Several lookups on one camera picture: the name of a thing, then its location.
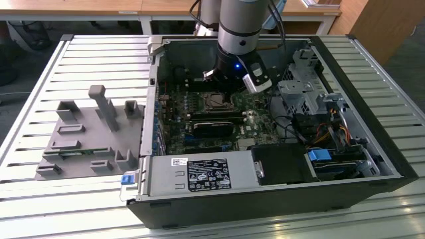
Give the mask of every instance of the small green circuit board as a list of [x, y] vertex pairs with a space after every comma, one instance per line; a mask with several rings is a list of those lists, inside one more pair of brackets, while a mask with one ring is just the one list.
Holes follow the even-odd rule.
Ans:
[[191, 150], [207, 149], [225, 151], [239, 151], [237, 141], [240, 139], [253, 139], [255, 144], [272, 144], [280, 142], [276, 126], [272, 123], [268, 109], [265, 93], [251, 95], [247, 91], [235, 93], [231, 104], [227, 104], [225, 112], [241, 112], [244, 122], [235, 124], [233, 134], [227, 138], [195, 139], [192, 135], [193, 122], [188, 115], [193, 113], [207, 114], [211, 106], [205, 100], [211, 97], [211, 103], [216, 107], [223, 104], [215, 101], [219, 93], [180, 91], [179, 87], [169, 95], [160, 97], [163, 104], [163, 122], [165, 132], [167, 155], [189, 153]]

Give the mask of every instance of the metal table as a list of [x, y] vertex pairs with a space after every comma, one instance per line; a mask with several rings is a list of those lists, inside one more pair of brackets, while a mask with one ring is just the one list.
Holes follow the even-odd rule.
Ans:
[[[53, 110], [59, 100], [76, 99], [79, 107], [95, 106], [87, 90], [92, 84], [103, 84], [115, 105], [123, 105], [129, 99], [145, 103], [148, 37], [75, 36], [72, 40], [60, 41], [0, 148], [0, 238], [358, 239], [417, 238], [424, 234], [424, 113], [356, 40], [325, 36], [323, 41], [420, 180], [345, 210], [172, 230], [147, 229], [120, 200], [120, 176], [41, 182], [32, 179], [57, 120]], [[332, 76], [325, 76], [337, 91]]]

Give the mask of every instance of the power supply label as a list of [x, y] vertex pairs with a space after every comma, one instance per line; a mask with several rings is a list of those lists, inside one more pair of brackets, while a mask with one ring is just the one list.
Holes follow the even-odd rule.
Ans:
[[188, 161], [191, 192], [232, 188], [227, 159]]

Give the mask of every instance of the blue latch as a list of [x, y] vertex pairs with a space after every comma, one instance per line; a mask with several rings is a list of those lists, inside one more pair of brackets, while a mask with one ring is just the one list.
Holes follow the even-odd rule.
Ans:
[[135, 175], [123, 175], [121, 185], [132, 185], [132, 184], [135, 184]]
[[313, 149], [308, 152], [308, 157], [311, 158], [311, 161], [332, 160], [329, 151], [327, 149]]

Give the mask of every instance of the metal bracket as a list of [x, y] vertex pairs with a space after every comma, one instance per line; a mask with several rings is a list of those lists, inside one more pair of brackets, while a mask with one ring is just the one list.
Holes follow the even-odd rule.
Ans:
[[148, 53], [151, 56], [157, 55], [161, 51], [164, 51], [163, 36], [151, 36], [148, 39]]

